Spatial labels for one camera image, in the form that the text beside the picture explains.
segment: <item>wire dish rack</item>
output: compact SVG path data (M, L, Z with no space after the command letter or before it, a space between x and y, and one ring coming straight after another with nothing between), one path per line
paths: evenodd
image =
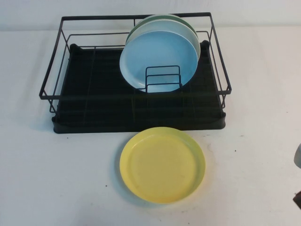
M175 14L201 21L197 30L202 40L197 70L185 85L177 65L150 65L145 69L145 88L131 87L122 77L119 59L125 32L78 30L82 22L112 24L136 22L149 15L62 17L40 98L48 100L56 133L141 131L166 126L180 130L225 127L225 97L232 91L210 13ZM66 22L73 22L63 30ZM95 44L100 36L106 44ZM148 93L151 76L169 76L151 70L173 67L179 88L172 92Z

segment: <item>white backdrop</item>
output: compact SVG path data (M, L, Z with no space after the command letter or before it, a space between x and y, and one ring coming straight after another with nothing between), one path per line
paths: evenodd
M216 26L301 25L301 0L0 0L0 31L56 30L62 16L212 12Z

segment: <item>plate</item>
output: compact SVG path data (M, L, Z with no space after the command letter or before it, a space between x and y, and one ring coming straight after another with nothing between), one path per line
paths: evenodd
M120 70L125 80L134 88L145 91L146 68L150 66L178 65L181 70L181 83L185 85L194 75L198 56L193 45L183 36L164 31L142 34L131 40L120 57ZM151 68L148 75L147 92L170 92L178 89L177 67Z
M205 158L186 133L156 127L134 136L120 157L120 173L129 190L154 203L181 200L200 185Z
M190 41L197 52L198 59L201 54L201 47L198 41L198 36L192 30L175 20L171 19L156 19L139 26L127 39L126 45L134 38L153 31L166 31L177 33Z
M144 24L146 24L146 23L148 23L150 21L157 20L157 19L170 19L170 20L178 21L178 22L186 25L187 27L189 27L195 33L195 35L198 36L197 33L196 33L196 31L193 29L193 27L189 23L187 23L185 20L183 20L182 18L180 18L178 16L175 16L175 15L172 15L172 14L155 14L155 15L148 16L147 18L144 18L142 21L140 21L138 24L136 24L136 26L128 34L127 39L140 26L142 26L142 25L144 25Z

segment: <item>blue plate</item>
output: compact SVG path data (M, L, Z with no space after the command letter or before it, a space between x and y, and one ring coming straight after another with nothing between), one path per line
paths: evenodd
M154 31L131 40L122 51L120 70L125 80L134 88L145 91L145 70L152 66L178 65L181 82L185 85L194 75L198 56L193 45L183 36L173 32ZM151 74L178 73L177 67L151 68ZM178 75L148 77L148 92L170 92L179 88Z

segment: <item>white table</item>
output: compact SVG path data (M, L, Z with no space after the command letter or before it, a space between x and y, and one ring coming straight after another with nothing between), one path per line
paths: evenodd
M301 27L217 29L233 92L226 128L187 131L207 169L183 201L124 188L118 156L135 133L53 132L38 93L56 31L0 32L1 226L294 226L301 210Z

